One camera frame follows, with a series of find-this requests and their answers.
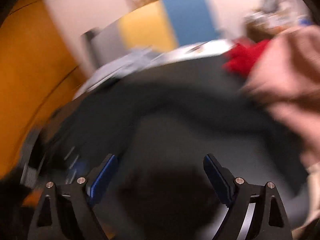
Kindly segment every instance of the dark gray cloth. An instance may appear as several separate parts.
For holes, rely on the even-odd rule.
[[[224,61],[218,56],[178,62],[129,75],[111,87],[101,85],[47,145],[61,158],[75,147],[84,176],[106,154],[118,156],[119,171],[96,212],[132,239],[119,203],[110,201],[132,171],[191,164],[202,170],[208,153],[249,183],[274,181],[292,212],[290,203],[307,177],[299,140],[238,93],[242,81],[221,69]],[[308,206],[307,195],[303,203]],[[293,227],[307,212],[308,207],[291,214]]]

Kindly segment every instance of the silver bolt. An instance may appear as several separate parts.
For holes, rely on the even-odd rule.
[[[49,181],[45,186],[46,186],[47,188],[51,188],[51,187],[53,187],[53,182],[52,182],[52,181]]]
[[[83,178],[83,177],[77,179],[77,183],[78,183],[78,184],[82,184],[82,183],[84,183],[84,182],[85,182],[85,178]]]
[[[238,184],[244,184],[244,179],[242,179],[242,178],[236,178],[236,183],[238,183]]]
[[[268,182],[267,185],[268,185],[269,188],[274,188],[275,187],[275,184],[273,182]]]

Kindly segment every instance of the white wall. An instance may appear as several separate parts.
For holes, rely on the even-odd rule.
[[[262,3],[263,0],[209,0],[209,7],[219,28],[227,31],[224,38],[234,39],[245,35],[244,17]]]
[[[95,70],[81,35],[98,27],[104,28],[131,11],[126,0],[44,0],[49,14],[66,45],[90,76]]]

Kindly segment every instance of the red cloth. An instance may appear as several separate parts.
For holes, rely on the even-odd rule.
[[[247,77],[269,41],[270,40],[263,40],[248,47],[237,43],[236,46],[227,53],[231,59],[223,67],[230,72]]]

